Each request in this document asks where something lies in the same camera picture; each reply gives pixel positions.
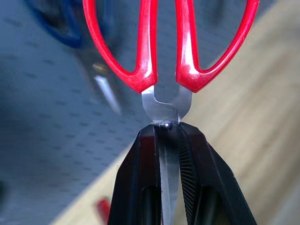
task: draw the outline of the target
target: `scissor pivot screw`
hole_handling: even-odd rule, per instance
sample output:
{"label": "scissor pivot screw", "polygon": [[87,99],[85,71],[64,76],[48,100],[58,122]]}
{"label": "scissor pivot screw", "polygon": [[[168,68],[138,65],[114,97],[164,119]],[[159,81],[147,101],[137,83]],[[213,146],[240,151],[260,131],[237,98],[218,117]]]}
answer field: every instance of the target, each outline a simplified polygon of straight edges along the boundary
{"label": "scissor pivot screw", "polygon": [[173,127],[173,124],[171,121],[169,120],[163,120],[160,122],[159,126],[163,129],[163,130],[171,130]]}

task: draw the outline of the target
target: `blurred background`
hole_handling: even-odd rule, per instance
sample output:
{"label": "blurred background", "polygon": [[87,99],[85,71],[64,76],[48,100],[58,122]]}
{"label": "blurred background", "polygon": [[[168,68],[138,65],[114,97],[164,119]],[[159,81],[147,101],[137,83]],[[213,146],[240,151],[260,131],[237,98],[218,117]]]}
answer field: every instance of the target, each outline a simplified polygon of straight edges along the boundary
{"label": "blurred background", "polygon": [[[106,43],[133,70],[140,1],[97,4]],[[207,68],[232,40],[246,1],[194,4]],[[299,224],[299,15],[297,0],[261,0],[240,53],[193,96],[186,118],[232,168],[262,225]],[[0,224],[71,224],[64,215],[93,185],[103,195],[111,180],[99,177],[150,120],[141,96],[94,49],[82,1],[1,1],[0,27]],[[174,1],[159,1],[157,29],[156,94],[168,101],[178,90]],[[101,224],[87,221],[77,224]]]}

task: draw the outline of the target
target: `red scissors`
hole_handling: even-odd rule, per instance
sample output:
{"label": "red scissors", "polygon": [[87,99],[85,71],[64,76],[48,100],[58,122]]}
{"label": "red scissors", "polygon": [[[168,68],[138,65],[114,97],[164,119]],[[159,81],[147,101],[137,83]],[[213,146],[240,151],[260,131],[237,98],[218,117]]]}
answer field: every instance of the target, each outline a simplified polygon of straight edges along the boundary
{"label": "red scissors", "polygon": [[118,171],[109,224],[152,225],[160,224],[160,218],[164,225],[173,224],[180,171],[188,224],[211,224],[216,206],[212,203],[219,196],[230,224],[254,225],[256,222],[228,165],[197,128],[180,121],[190,109],[192,92],[198,92],[220,74],[239,50],[254,21],[259,0],[247,0],[235,37],[208,69],[199,66],[193,0],[175,0],[175,4],[176,81],[180,93],[171,103],[162,103],[154,97],[158,81],[158,0],[141,0],[133,72],[126,71],[105,45],[97,22],[96,0],[83,0],[87,25],[100,54],[120,79],[142,94],[144,110],[154,122],[140,130]]}

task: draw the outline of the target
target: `wooden surface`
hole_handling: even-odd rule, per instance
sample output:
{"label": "wooden surface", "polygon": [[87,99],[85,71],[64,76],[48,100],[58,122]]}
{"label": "wooden surface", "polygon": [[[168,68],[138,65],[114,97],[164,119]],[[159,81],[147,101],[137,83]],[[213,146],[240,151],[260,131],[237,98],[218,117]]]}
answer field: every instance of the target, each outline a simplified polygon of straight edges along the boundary
{"label": "wooden surface", "polygon": [[[205,133],[231,167],[259,225],[299,224],[291,218],[299,217],[300,204],[294,201],[298,210],[287,210],[300,187],[299,71],[300,1],[279,1],[222,74],[193,95],[184,119]],[[100,225],[95,203],[111,196],[124,155],[52,225]],[[184,215],[181,204],[176,224],[186,224]]]}

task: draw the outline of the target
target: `pegboard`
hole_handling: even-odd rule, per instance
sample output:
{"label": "pegboard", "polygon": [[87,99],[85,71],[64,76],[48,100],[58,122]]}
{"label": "pegboard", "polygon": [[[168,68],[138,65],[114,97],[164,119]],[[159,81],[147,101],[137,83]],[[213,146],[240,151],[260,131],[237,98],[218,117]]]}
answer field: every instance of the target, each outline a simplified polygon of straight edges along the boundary
{"label": "pegboard", "polygon": [[[272,4],[262,0],[258,16]],[[135,67],[139,0],[120,0],[118,61]],[[205,0],[195,1],[198,49],[207,67],[225,50],[240,23],[244,0],[225,0],[211,22]],[[133,141],[149,123],[141,98],[119,83],[127,107],[115,115],[90,100],[75,56],[40,28],[21,0],[0,3],[0,180],[6,196],[0,224],[46,225]],[[156,94],[176,94],[174,1],[160,0]]]}

